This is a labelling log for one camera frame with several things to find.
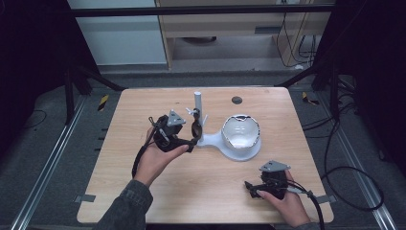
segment white base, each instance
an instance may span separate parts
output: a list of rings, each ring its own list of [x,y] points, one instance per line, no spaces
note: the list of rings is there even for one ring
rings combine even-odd
[[[234,161],[248,161],[256,156],[260,150],[261,140],[258,139],[257,143],[249,148],[248,150],[235,150],[230,149],[223,141],[221,130],[216,134],[205,134],[200,141],[197,142],[199,148],[204,147],[216,147],[218,148],[227,158]]]

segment person's left hand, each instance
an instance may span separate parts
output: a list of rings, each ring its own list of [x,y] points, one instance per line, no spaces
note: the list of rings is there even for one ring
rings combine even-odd
[[[147,132],[147,137],[150,135],[152,128]],[[180,146],[174,150],[163,152],[155,143],[150,144],[146,152],[141,157],[138,164],[137,173],[134,176],[135,180],[142,182],[148,187],[162,173],[165,167],[176,157],[182,155],[188,150],[189,146]]]

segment white cabinet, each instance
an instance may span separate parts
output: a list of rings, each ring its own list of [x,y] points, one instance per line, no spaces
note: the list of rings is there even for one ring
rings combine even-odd
[[[68,0],[72,9],[155,7],[153,0]],[[99,66],[167,64],[157,16],[77,18]]]

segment white stand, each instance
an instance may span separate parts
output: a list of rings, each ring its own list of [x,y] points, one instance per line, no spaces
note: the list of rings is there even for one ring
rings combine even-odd
[[[204,134],[203,141],[198,141],[197,146],[204,147],[216,147],[224,156],[234,161],[248,161],[256,156],[260,150],[261,140],[258,139],[257,143],[248,150],[235,150],[230,149],[223,141],[221,130],[216,134]]]
[[[201,93],[200,92],[194,92],[194,103],[195,107],[200,110],[200,119],[199,123],[202,126],[202,131],[203,127],[205,125],[205,121],[202,121],[202,116],[203,116],[203,110],[202,110],[202,102],[201,102]],[[260,138],[256,142],[255,145],[253,145],[251,148],[247,150],[238,150],[238,149],[230,149],[223,140],[221,130],[215,134],[205,134],[203,131],[202,137],[200,140],[197,142],[197,146],[199,148],[204,148],[204,147],[216,147],[219,149],[224,156],[227,158],[234,160],[234,161],[248,161],[252,159],[254,156],[256,156],[260,150],[260,144],[261,140]]]

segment table surface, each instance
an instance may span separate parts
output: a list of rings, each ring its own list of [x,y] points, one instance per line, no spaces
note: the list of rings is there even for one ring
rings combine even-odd
[[[123,92],[101,153],[92,173],[78,221],[97,222],[131,179],[135,156],[150,128],[174,109],[187,122],[179,138],[191,139],[194,92],[202,95],[203,116],[208,115],[204,133],[218,132],[234,114],[247,114],[259,123],[261,148],[249,161],[235,162],[216,148],[194,148],[171,162],[150,190],[154,201],[147,212],[150,223],[277,223],[278,211],[259,198],[251,198],[244,181],[260,184],[259,167],[275,160],[291,167],[295,180],[316,196],[326,192],[305,140],[289,92],[279,87],[148,88]],[[234,104],[232,98],[242,98]],[[301,195],[312,220],[318,220],[311,200]],[[321,205],[325,222],[333,220],[328,203]]]

